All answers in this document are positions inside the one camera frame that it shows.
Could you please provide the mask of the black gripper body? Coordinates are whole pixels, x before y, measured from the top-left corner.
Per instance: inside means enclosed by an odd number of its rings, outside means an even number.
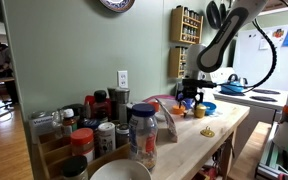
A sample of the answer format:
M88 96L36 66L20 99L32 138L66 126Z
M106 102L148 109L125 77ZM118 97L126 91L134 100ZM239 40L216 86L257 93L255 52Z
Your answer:
M184 78L180 83L177 84L176 100L181 102L184 99L193 99L195 105L203 102L204 93L199 92L202 88L215 88L216 83L206 80L197 80Z

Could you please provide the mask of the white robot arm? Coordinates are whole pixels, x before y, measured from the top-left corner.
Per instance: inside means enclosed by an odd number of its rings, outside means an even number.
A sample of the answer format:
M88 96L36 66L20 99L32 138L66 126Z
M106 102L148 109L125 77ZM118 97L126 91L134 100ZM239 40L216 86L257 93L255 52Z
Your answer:
M268 73L252 88L258 87L266 82L273 74L277 63L277 51L263 29L259 26L256 17L265 8L269 0L235 0L232 9L219 28L217 34L208 46L194 45L189 48L189 58L192 63L187 65L189 75L183 79L182 90L184 98L193 98L198 104L203 100L203 93L197 91L198 88L214 88L216 83L198 78L200 74L211 73L218 70L223 62L223 55L233 37L246 24L252 23L261 33L271 48L272 65ZM273 142L281 149L288 152L288 96L287 102L282 109L282 118Z

